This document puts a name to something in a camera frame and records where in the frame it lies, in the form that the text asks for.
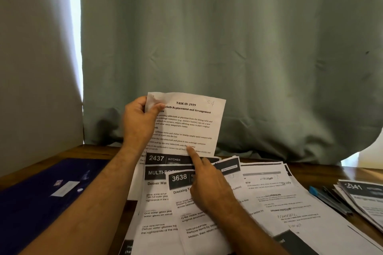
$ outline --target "stack of papers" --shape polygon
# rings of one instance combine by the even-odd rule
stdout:
[[[355,180],[339,180],[335,186],[355,211],[383,232],[383,185]]]
[[[225,100],[148,93],[147,106],[158,102],[167,106],[136,168],[140,189],[131,194],[140,199],[120,254],[232,253],[216,224],[191,198],[195,172],[186,146],[192,145],[210,157],[243,208],[291,255],[383,255],[380,245],[310,195],[283,162],[214,158]]]

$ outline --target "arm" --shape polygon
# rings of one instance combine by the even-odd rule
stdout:
[[[106,254],[115,235],[132,176],[164,104],[143,113],[146,97],[125,107],[124,144],[86,190],[22,255]]]
[[[208,159],[200,159],[192,147],[187,151],[196,173],[191,196],[223,231],[237,255],[288,255],[242,208],[222,172]]]

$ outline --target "person's left hand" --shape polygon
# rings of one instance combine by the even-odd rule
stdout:
[[[125,106],[124,113],[124,143],[122,147],[141,155],[154,132],[154,124],[158,113],[165,104],[155,104],[144,113],[146,96],[142,96]]]

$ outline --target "white label on banner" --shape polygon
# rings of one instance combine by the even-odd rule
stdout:
[[[60,187],[57,191],[55,191],[51,196],[64,196],[79,183],[79,181],[69,181],[65,185]]]

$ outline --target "table surface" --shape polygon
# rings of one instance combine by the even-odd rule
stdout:
[[[45,159],[41,162],[28,166],[20,171],[3,176],[0,178],[0,191],[15,185],[16,183],[25,180],[67,157],[73,158],[92,158],[92,159],[111,159],[118,152],[118,147],[108,146],[93,146],[81,145],[64,151],[56,156]],[[254,162],[254,160],[241,159],[242,162]],[[314,187],[326,186],[333,189],[333,184],[336,184],[339,179],[361,180],[382,183],[383,170],[364,169],[356,167],[341,167],[341,166],[323,166],[304,163],[288,164],[290,171],[295,178],[306,188],[310,185]],[[118,225],[112,245],[109,249],[110,255],[117,255],[125,234],[132,219],[136,201],[127,201],[122,213],[120,223]],[[359,228],[361,231],[369,235],[372,239],[383,246],[383,234],[379,232],[368,221],[354,212],[353,216],[348,216],[347,219]]]

